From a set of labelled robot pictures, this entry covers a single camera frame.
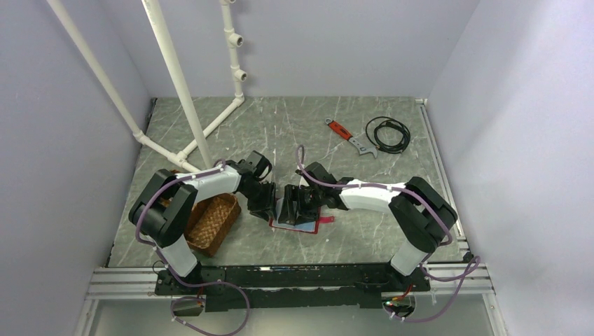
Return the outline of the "woven wicker basket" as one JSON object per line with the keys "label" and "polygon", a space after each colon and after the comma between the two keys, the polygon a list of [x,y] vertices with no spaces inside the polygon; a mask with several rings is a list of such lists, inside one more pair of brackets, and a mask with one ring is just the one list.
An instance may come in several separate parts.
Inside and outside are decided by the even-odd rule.
{"label": "woven wicker basket", "polygon": [[212,257],[237,220],[241,208],[236,196],[240,175],[231,168],[210,169],[199,174],[177,175],[160,169],[156,176],[165,183],[186,178],[159,196],[156,209],[163,223],[154,239],[161,248],[182,238],[191,249]]}

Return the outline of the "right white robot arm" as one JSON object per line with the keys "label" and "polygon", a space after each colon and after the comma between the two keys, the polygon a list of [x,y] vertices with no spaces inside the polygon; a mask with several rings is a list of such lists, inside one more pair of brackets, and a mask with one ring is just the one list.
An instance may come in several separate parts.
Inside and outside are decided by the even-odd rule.
{"label": "right white robot arm", "polygon": [[318,221],[322,207],[392,215],[405,236],[386,271],[387,284],[396,291],[412,283],[415,269],[438,247],[453,242],[450,230],[457,213],[423,178],[392,184],[351,177],[338,180],[318,162],[298,169],[297,174],[305,185],[286,185],[272,221],[297,228]]}

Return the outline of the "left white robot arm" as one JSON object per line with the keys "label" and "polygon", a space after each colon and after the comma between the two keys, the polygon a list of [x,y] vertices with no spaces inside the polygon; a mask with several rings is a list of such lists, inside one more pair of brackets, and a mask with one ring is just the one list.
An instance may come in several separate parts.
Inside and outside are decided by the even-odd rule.
{"label": "left white robot arm", "polygon": [[157,171],[128,214],[138,242],[149,245],[185,294],[199,289],[201,264],[186,242],[184,232],[193,207],[226,193],[247,198],[249,213],[268,221],[276,216],[275,184],[265,181],[272,163],[257,151],[238,162],[223,160],[211,169],[193,174]]}

